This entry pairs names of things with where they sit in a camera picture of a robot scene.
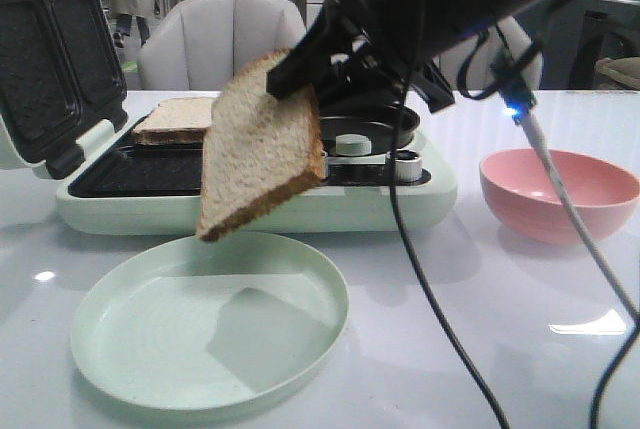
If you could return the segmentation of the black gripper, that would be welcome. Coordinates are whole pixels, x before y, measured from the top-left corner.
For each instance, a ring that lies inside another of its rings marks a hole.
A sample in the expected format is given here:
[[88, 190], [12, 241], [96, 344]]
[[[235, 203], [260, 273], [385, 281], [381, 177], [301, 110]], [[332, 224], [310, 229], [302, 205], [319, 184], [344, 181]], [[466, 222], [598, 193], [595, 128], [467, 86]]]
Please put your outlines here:
[[539, 0], [325, 0], [300, 42], [266, 76], [277, 99], [311, 86], [321, 99], [409, 81], [437, 112], [453, 104], [432, 60]]

